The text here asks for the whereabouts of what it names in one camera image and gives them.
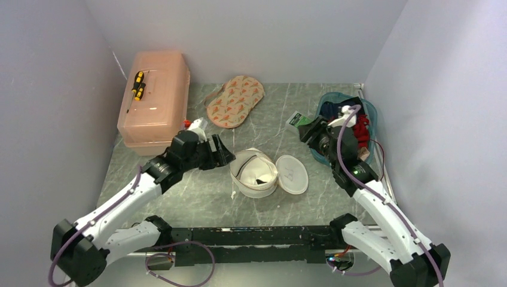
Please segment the white mesh laundry bag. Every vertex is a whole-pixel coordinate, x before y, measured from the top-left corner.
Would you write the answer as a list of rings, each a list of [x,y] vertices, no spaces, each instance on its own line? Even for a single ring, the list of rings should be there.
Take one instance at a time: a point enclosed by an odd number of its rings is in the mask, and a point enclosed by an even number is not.
[[[230,175],[239,191],[246,197],[260,199],[280,187],[289,194],[300,195],[309,187],[309,175],[302,162],[291,155],[273,161],[264,152],[249,148],[235,154]]]

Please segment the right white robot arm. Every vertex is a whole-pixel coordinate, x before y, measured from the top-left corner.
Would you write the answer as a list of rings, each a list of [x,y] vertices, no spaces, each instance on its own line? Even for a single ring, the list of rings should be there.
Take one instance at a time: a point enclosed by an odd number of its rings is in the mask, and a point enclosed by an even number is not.
[[[404,215],[371,166],[358,156],[358,142],[346,126],[331,127],[318,117],[298,128],[300,141],[321,153],[338,186],[359,203],[381,228],[379,236],[347,213],[329,223],[336,248],[347,245],[373,259],[393,286],[443,286],[450,251],[436,245]]]

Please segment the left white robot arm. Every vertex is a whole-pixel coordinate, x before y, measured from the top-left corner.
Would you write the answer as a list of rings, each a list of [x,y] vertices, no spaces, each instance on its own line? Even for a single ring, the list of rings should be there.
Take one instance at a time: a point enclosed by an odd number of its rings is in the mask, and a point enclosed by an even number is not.
[[[161,217],[149,216],[129,229],[121,225],[180,182],[185,172],[224,167],[235,158],[219,135],[207,139],[203,132],[179,132],[165,152],[139,167],[136,176],[106,203],[75,222],[64,219],[54,227],[48,283],[57,286],[53,274],[59,268],[69,277],[63,286],[87,286],[108,265],[134,251],[166,250],[173,244],[172,227]]]

